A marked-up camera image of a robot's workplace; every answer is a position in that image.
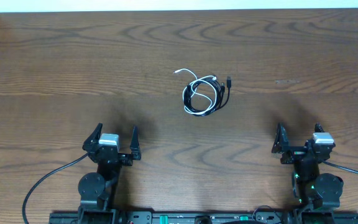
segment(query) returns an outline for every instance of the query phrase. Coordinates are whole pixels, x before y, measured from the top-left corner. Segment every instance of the white wall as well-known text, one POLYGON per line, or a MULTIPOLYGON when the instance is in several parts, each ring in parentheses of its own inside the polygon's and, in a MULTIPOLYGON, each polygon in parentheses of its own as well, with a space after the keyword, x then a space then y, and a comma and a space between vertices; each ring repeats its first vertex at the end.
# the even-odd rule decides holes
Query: white wall
POLYGON ((352 8, 358 0, 0 0, 0 12, 352 8))

